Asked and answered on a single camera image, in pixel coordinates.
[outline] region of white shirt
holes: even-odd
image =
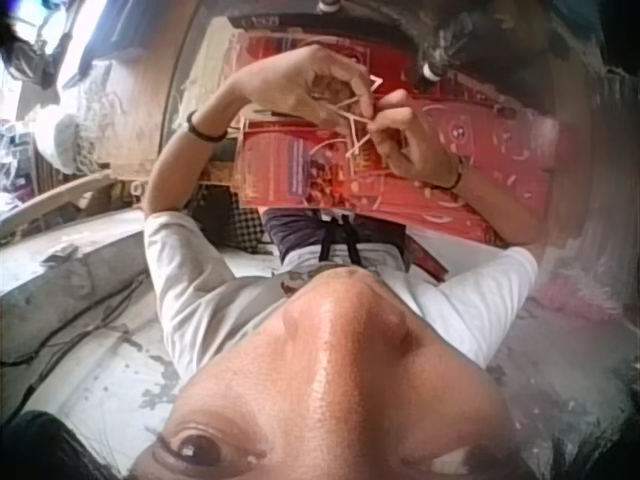
[[[322,265],[320,246],[290,254],[283,273],[236,278],[195,222],[164,212],[145,223],[145,248],[164,340],[186,380],[211,358],[258,328]],[[538,266],[522,248],[437,286],[410,277],[395,247],[359,245],[363,266],[382,280],[449,344],[484,368],[533,288]],[[344,245],[333,263],[349,265]]]

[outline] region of black wristband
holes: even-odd
[[[191,135],[193,135],[194,137],[198,138],[199,140],[202,140],[203,142],[208,142],[208,143],[220,143],[225,138],[227,138],[227,131],[226,130],[222,135],[218,135],[217,137],[212,137],[210,135],[205,135],[200,130],[198,130],[195,127],[195,125],[193,124],[193,116],[195,115],[196,112],[197,112],[197,110],[194,110],[189,115],[187,115],[187,126],[189,127],[188,130],[189,130],[189,133]]]
[[[462,181],[462,174],[464,173],[464,160],[462,160],[462,157],[458,157],[458,176],[456,177],[456,181],[453,182],[453,185],[451,185],[450,187],[437,187],[437,190],[442,190],[443,192],[451,192],[452,190],[455,190],[456,188],[458,188],[458,185],[460,185],[460,182]]]

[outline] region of black drawstring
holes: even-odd
[[[344,230],[346,234],[345,241],[347,242],[347,250],[349,251],[349,260],[353,265],[362,266],[362,259],[360,258],[360,252],[358,251],[358,242],[360,241],[360,236],[353,225],[349,221],[348,215],[342,216],[342,224],[344,225]]]
[[[349,221],[348,215],[342,216],[342,225],[338,223],[336,218],[332,218],[329,222],[324,222],[326,225],[324,238],[322,239],[322,248],[320,249],[320,262],[329,261],[331,255],[331,246],[336,243],[336,237],[338,230],[342,228],[345,236],[345,243],[347,244],[347,250],[349,252],[349,260],[352,265],[362,266],[362,259],[360,258],[360,252],[358,251],[358,242],[360,236],[358,231],[353,227]]]
[[[339,224],[335,218],[332,218],[330,222],[324,222],[324,224],[325,231],[322,239],[322,248],[320,249],[319,260],[321,262],[328,262],[329,255],[331,254],[331,245],[336,241],[336,230],[338,229]]]

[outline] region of nose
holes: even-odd
[[[283,311],[299,432],[289,440],[312,449],[306,462],[315,458],[322,478],[379,478],[385,397],[407,334],[405,312],[381,288],[369,273],[345,269]]]

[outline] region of cable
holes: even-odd
[[[38,391],[38,388],[42,386],[42,384],[51,376],[53,371],[60,365],[60,363],[71,353],[83,340],[91,336],[94,332],[108,327],[113,322],[115,322],[120,315],[116,315],[120,307],[125,306],[126,310],[133,294],[140,288],[143,283],[146,275],[140,276],[136,278],[132,283],[128,285],[129,290],[127,293],[113,306],[113,308],[109,309],[108,312],[105,312],[100,321],[94,325],[93,327],[85,330],[84,332],[79,333],[71,340],[69,340],[65,346],[63,346],[54,356],[47,362],[42,371],[38,374],[36,379],[27,387],[24,394],[22,395],[22,399],[20,403],[16,406],[16,408],[11,412],[11,414],[7,417],[7,419],[2,422],[2,426],[0,430],[4,429],[5,426],[9,425],[15,418],[20,415],[24,407],[29,403],[29,400],[33,395]]]
[[[62,332],[63,330],[65,330],[66,328],[68,328],[69,326],[74,324],[80,317],[84,316],[85,314],[87,314],[88,312],[93,310],[97,305],[99,305],[101,303],[104,303],[104,302],[112,299],[113,297],[117,297],[121,293],[123,293],[123,292],[127,291],[128,289],[130,289],[134,284],[136,284],[136,282],[140,281],[141,278],[144,278],[144,277],[146,277],[146,274],[143,275],[142,277],[136,278],[132,282],[130,282],[127,285],[125,285],[124,287],[116,290],[115,292],[109,294],[108,296],[106,296],[104,298],[101,298],[100,300],[96,300],[95,302],[92,302],[87,307],[83,308],[78,313],[73,315],[69,320],[64,322],[62,325],[60,325],[59,327],[56,327],[46,337],[44,337],[42,339],[42,341],[38,344],[38,346],[36,347],[35,350],[33,350],[30,353],[25,353],[24,355],[21,355],[20,357],[16,358],[15,360],[6,361],[6,362],[2,361],[2,362],[0,362],[0,367],[2,367],[2,368],[11,368],[11,367],[22,367],[22,366],[25,366],[25,365],[31,365],[31,363],[33,363],[36,360],[36,358],[38,358],[40,353],[42,353],[42,350],[47,348],[47,344],[51,341],[51,339],[53,339],[60,332]]]

